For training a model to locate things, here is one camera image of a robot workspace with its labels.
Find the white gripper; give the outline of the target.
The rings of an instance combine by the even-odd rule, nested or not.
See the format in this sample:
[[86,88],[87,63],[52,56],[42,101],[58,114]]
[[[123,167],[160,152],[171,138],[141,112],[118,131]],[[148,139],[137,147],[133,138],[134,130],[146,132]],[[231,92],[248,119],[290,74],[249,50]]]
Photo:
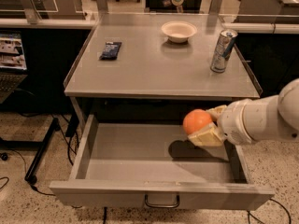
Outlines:
[[253,140],[246,131],[243,114],[250,99],[240,100],[227,105],[209,108],[206,112],[218,126],[212,122],[188,135],[188,139],[197,147],[221,147],[225,138],[233,145],[252,144]]

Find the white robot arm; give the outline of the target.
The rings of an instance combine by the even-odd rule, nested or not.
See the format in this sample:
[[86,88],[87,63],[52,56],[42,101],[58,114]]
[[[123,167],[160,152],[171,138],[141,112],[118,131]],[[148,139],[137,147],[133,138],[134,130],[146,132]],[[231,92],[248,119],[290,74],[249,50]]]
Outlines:
[[235,146],[263,140],[297,142],[299,134],[299,79],[279,93],[258,100],[244,99],[204,111],[211,121],[187,132],[198,147]]

